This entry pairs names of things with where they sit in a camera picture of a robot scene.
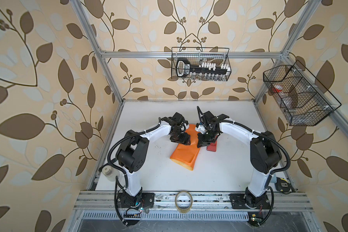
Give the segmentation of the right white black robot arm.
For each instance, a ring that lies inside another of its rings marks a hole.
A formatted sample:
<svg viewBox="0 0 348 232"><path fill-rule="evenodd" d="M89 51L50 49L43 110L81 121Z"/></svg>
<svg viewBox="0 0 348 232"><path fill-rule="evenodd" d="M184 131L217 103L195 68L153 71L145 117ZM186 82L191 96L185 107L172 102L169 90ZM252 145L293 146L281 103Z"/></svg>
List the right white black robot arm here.
<svg viewBox="0 0 348 232"><path fill-rule="evenodd" d="M197 107L197 112L200 121L195 127L198 132L198 148L215 143L222 133L231 135L249 146L253 173L244 197L236 198L235 202L249 209L257 209L268 200L267 192L270 191L270 208L266 216L262 219L252 216L248 221L251 227L262 227L269 219L275 202L273 189L269 186L270 181L275 173L284 172L290 168L291 159L288 152L275 140L270 131L253 130L229 119L225 114L215 116L209 111L203 113L200 107Z"/></svg>

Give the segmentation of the clear tape roll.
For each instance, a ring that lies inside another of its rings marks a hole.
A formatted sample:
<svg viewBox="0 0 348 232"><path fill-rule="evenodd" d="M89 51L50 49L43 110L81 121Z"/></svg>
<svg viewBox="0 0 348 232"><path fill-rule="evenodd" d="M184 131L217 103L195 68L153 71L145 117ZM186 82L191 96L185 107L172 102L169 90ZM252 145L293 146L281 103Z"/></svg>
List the clear tape roll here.
<svg viewBox="0 0 348 232"><path fill-rule="evenodd" d="M188 213L193 204L192 195L188 191L180 191L175 196L175 206L179 213Z"/></svg>

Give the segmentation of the yellow orange wrapping paper sheet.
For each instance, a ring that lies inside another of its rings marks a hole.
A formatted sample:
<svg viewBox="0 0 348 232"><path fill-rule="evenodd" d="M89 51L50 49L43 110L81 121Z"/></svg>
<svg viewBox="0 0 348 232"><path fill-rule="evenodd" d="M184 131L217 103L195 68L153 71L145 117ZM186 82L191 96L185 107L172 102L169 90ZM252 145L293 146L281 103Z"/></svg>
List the yellow orange wrapping paper sheet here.
<svg viewBox="0 0 348 232"><path fill-rule="evenodd" d="M170 156L170 160L181 165L182 167L193 171L200 148L198 144L198 132L195 125L190 124L186 133L190 135L190 145L179 144Z"/></svg>

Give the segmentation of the black socket set rail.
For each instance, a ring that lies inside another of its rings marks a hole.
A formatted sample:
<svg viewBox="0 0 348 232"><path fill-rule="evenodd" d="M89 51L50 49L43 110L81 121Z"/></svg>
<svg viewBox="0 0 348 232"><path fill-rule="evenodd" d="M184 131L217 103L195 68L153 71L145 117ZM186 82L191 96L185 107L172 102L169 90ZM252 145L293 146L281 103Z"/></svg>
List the black socket set rail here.
<svg viewBox="0 0 348 232"><path fill-rule="evenodd" d="M174 66L174 71L178 77L186 77L194 74L218 74L230 75L232 70L230 66L223 64L221 66L213 65L212 63L192 64L188 59L178 59Z"/></svg>

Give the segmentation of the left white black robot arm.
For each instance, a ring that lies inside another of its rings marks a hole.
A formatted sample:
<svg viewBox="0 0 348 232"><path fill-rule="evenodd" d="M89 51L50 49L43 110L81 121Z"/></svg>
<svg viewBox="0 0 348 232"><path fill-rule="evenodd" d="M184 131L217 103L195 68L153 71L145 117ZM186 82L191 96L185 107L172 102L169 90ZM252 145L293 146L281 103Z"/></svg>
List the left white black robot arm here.
<svg viewBox="0 0 348 232"><path fill-rule="evenodd" d="M147 130L136 132L129 130L118 140L107 153L105 167L122 172L124 184L115 177L114 206L118 218L126 227L135 224L134 215L129 210L137 210L141 214L154 206L155 194L143 192L139 170L143 167L150 142L161 137L170 136L170 141L177 144L190 145L190 135L186 133L189 123L178 112L172 117L159 118L158 124Z"/></svg>

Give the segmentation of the black yellow tape measure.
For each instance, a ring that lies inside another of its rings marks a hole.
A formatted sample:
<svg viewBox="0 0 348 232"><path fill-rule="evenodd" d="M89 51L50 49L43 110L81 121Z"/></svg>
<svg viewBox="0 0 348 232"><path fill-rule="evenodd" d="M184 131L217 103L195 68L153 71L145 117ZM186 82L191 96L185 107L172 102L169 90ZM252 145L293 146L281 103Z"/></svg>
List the black yellow tape measure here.
<svg viewBox="0 0 348 232"><path fill-rule="evenodd" d="M292 192L291 184L287 180L279 178L279 177L276 178L275 188L277 191L284 194L288 194Z"/></svg>

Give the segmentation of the red capped clear jar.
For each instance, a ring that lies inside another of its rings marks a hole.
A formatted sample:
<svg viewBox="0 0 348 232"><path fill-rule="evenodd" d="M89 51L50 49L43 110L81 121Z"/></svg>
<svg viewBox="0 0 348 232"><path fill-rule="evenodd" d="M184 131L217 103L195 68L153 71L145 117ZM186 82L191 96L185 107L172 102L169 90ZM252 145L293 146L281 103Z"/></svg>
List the red capped clear jar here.
<svg viewBox="0 0 348 232"><path fill-rule="evenodd" d="M272 90L271 90L271 92L272 93L280 93L280 92L282 92L283 91L283 86L281 86L281 85L273 85L272 86Z"/></svg>

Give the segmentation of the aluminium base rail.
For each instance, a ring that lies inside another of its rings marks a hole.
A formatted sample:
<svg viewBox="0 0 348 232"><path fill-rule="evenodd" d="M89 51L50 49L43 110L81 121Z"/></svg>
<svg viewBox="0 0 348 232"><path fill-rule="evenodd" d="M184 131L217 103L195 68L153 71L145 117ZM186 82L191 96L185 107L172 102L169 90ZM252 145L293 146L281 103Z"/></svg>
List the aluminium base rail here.
<svg viewBox="0 0 348 232"><path fill-rule="evenodd" d="M280 192L266 194L256 206L245 203L242 192L209 192L191 191L189 194L178 195L176 191L143 192L138 206L150 210L176 211L178 207L190 207L191 211L268 211L274 212L313 212L309 198L304 193ZM82 191L74 205L75 209L113 210L115 207L125 209L127 200L122 193L117 197L113 191Z"/></svg>

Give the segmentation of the red tape dispenser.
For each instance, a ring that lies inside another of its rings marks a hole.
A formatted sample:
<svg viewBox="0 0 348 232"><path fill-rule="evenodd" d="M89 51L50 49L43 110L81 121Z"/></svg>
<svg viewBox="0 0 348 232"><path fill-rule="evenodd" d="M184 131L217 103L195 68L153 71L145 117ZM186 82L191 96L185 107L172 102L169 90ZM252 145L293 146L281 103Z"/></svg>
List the red tape dispenser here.
<svg viewBox="0 0 348 232"><path fill-rule="evenodd" d="M207 151L216 152L217 151L217 141L210 143L206 147Z"/></svg>

